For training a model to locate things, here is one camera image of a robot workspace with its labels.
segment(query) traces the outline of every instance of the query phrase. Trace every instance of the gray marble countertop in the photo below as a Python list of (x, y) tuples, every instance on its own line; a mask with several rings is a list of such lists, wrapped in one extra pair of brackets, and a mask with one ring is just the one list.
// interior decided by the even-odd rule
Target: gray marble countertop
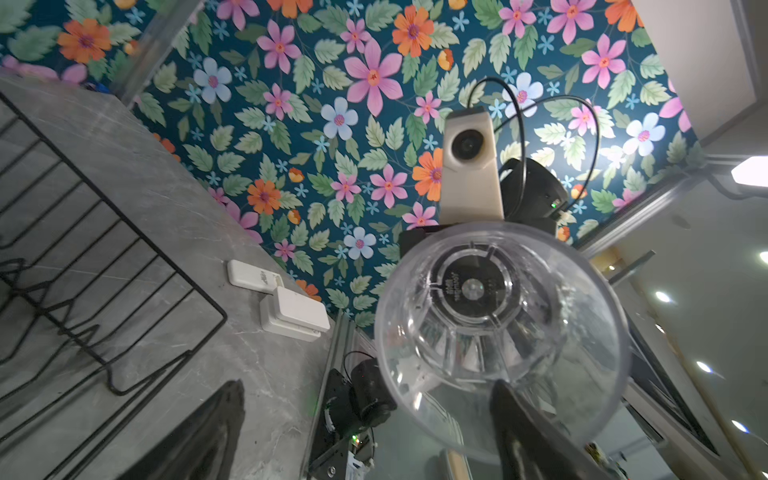
[(282, 270), (117, 98), (17, 78), (0, 91), (229, 316), (80, 478), (113, 478), (229, 379), (243, 381), (246, 410), (231, 478), (299, 478), (331, 332), (305, 343), (262, 331), (263, 295), (231, 286), (226, 262)]

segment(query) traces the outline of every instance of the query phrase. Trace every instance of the camera lens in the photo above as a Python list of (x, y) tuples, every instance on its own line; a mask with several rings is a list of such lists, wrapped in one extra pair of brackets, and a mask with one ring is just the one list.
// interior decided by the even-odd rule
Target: camera lens
[(471, 160), (482, 149), (483, 136), (477, 130), (464, 130), (456, 135), (451, 145), (453, 156), (460, 160)]

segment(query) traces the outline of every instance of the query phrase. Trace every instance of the black wire rack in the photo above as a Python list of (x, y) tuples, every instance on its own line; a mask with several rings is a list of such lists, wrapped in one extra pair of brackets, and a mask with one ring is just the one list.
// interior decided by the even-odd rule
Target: black wire rack
[(227, 314), (0, 101), (0, 476), (76, 478)]

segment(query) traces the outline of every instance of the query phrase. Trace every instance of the light blue flower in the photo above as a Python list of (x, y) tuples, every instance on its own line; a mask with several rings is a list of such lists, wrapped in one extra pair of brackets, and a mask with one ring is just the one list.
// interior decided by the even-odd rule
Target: light blue flower
[(549, 38), (546, 38), (545, 36), (541, 36), (541, 43), (538, 44), (538, 47), (541, 49), (541, 54), (546, 55), (547, 51), (554, 51), (554, 47), (552, 46), (552, 42), (554, 41), (554, 35), (549, 35)]
[(125, 18), (128, 19), (131, 25), (136, 25), (137, 23), (144, 23), (144, 17), (146, 16), (147, 16), (146, 13), (142, 12), (136, 7), (131, 8), (131, 11), (125, 14)]
[(552, 14), (549, 13), (549, 7), (545, 8), (541, 12), (538, 13), (538, 22), (543, 23), (546, 25), (549, 23), (549, 21), (552, 20)]
[(464, 27), (466, 25), (469, 25), (469, 18), (464, 18), (464, 11), (461, 10), (458, 13), (458, 17), (452, 18), (453, 20), (453, 31), (461, 30), (464, 31)]
[(201, 69), (203, 67), (203, 55), (195, 55), (190, 52), (190, 57), (187, 59), (192, 65), (192, 68)]
[(219, 40), (224, 40), (224, 37), (230, 36), (227, 31), (227, 23), (224, 20), (221, 22), (214, 21), (214, 35), (219, 35)]
[(325, 85), (323, 85), (319, 78), (315, 78), (315, 80), (312, 82), (312, 91), (320, 95), (323, 93), (324, 86)]
[(498, 103), (498, 98), (495, 98), (493, 105), (490, 105), (488, 109), (491, 111), (491, 118), (502, 118), (502, 112), (507, 108), (507, 104), (502, 102)]
[(634, 106), (639, 103), (640, 98), (637, 98), (637, 95), (633, 93), (632, 96), (627, 99), (627, 104), (624, 107), (629, 108), (630, 110), (634, 110)]
[(518, 69), (510, 70), (509, 65), (507, 65), (507, 69), (504, 73), (502, 73), (502, 78), (504, 78), (504, 81), (508, 84), (515, 84), (515, 78), (518, 76)]
[(327, 152), (328, 151), (328, 147), (331, 146), (330, 142), (326, 141), (325, 135), (320, 135), (320, 138), (318, 138), (317, 140), (315, 140), (312, 143), (317, 145), (317, 151), (321, 151), (322, 150), (323, 152)]
[(554, 84), (552, 82), (549, 82), (549, 86), (547, 87), (547, 92), (549, 93), (549, 96), (551, 97), (554, 94), (560, 93), (560, 82), (556, 81)]
[(221, 181), (221, 177), (217, 177), (216, 172), (210, 172), (210, 174), (206, 175), (206, 178), (208, 179), (208, 183), (215, 187), (217, 187)]
[(304, 184), (299, 184), (298, 187), (294, 187), (293, 191), (296, 192), (297, 197), (304, 197), (304, 198), (306, 198), (306, 195), (310, 192), (304, 187)]
[(346, 6), (349, 7), (350, 15), (355, 15), (356, 17), (360, 16), (360, 9), (362, 8), (362, 4), (360, 2), (357, 0), (352, 0), (351, 2), (347, 2)]
[(235, 77), (240, 81), (245, 80), (248, 77), (245, 73), (245, 67), (235, 67)]
[(428, 138), (424, 139), (424, 148), (426, 150), (435, 150), (435, 147), (437, 147), (437, 140), (435, 140), (435, 135), (430, 134)]
[(192, 131), (190, 132), (190, 134), (192, 135), (192, 138), (193, 138), (195, 141), (201, 141), (201, 140), (203, 140), (203, 136), (204, 136), (204, 135), (203, 135), (203, 132), (201, 132), (201, 131), (200, 131), (200, 127), (195, 127), (195, 128), (194, 128), (194, 130), (192, 130)]

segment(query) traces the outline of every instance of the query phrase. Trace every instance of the floral wallpaper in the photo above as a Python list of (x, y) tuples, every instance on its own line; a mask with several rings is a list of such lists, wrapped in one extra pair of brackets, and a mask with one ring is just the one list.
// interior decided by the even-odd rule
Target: floral wallpaper
[[(41, 1), (0, 0), (4, 66), (100, 88), (162, 2)], [(523, 106), (594, 105), (597, 118), (567, 99), (525, 112), (527, 155), (578, 201), (558, 223), (567, 243), (700, 150), (631, 0), (204, 0), (174, 47), (134, 113), (309, 295), (361, 327), (400, 234), (437, 224), (445, 117), (468, 103), (497, 125), (515, 114), (493, 84), (468, 98), (477, 80), (501, 77)], [(500, 162), (520, 154), (509, 125)]]

